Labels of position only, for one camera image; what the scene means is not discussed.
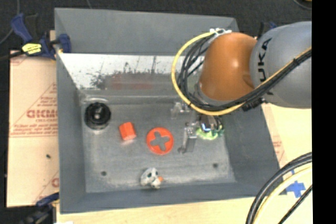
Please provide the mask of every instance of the small white figurine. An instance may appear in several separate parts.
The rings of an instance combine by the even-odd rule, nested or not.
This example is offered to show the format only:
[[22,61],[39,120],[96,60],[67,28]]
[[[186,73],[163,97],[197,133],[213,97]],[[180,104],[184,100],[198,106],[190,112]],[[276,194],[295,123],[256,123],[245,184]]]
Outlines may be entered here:
[[155,168],[148,168],[141,176],[141,186],[150,185],[152,188],[160,188],[163,178],[159,176]]

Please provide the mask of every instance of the black knob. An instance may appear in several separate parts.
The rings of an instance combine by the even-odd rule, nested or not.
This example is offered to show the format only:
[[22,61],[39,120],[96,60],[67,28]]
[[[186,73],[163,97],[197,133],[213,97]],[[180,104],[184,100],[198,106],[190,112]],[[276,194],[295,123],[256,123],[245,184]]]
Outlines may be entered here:
[[108,125],[111,118],[111,111],[103,103],[90,104],[85,110],[85,123],[91,129],[99,130]]

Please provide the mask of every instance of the yellow cable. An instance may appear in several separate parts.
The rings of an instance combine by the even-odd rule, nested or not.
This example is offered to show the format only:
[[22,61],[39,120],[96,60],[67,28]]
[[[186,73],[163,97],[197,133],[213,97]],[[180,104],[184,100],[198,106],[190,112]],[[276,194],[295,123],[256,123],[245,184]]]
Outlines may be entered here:
[[[180,98],[188,105],[190,106],[192,109],[196,110],[197,112],[201,113],[201,114],[205,114],[205,115],[210,115],[210,116],[218,116],[218,115],[224,115],[227,113],[231,113],[233,111],[235,111],[236,109],[242,107],[244,103],[235,105],[235,106],[231,106],[230,108],[224,109],[224,110],[220,110],[220,111],[208,111],[208,110],[204,110],[201,109],[199,107],[197,107],[196,105],[194,105],[184,94],[183,92],[180,90],[179,86],[177,85],[176,82],[176,64],[177,61],[179,59],[179,57],[181,56],[181,54],[184,52],[184,50],[189,47],[190,45],[192,45],[193,43],[195,43],[196,41],[208,37],[210,35],[212,35],[213,32],[206,32],[203,33],[197,37],[194,37],[193,39],[189,40],[186,44],[184,44],[180,50],[177,52],[177,54],[175,55],[175,58],[173,60],[173,64],[172,64],[172,71],[171,71],[171,77],[172,77],[172,83],[174,86],[175,91],[178,93],[178,96],[180,96]],[[267,80],[265,80],[263,83],[259,84],[254,90],[258,89],[259,87],[261,87],[262,85],[264,85],[265,83],[267,83],[269,80],[273,79],[276,75],[278,75],[284,68],[286,68],[287,66],[289,66],[293,61],[295,61],[296,59],[298,59],[301,55],[305,54],[306,52],[308,52],[309,50],[311,50],[311,47],[309,47],[307,50],[305,50],[304,52],[302,52],[301,54],[299,54],[298,56],[295,57],[294,60],[290,61],[289,63],[287,63],[284,67],[282,67],[281,69],[279,69],[277,72],[275,72],[272,76],[270,76]]]
[[260,217],[265,211],[266,207],[271,203],[271,201],[278,196],[281,192],[283,192],[284,189],[286,189],[289,185],[291,185],[295,180],[297,180],[299,177],[309,173],[312,171],[312,165],[309,167],[302,169],[292,176],[288,177],[286,180],[284,180],[278,187],[276,187],[270,195],[265,199],[265,201],[261,204],[259,207],[256,216],[254,218],[253,224],[257,224],[260,221]]

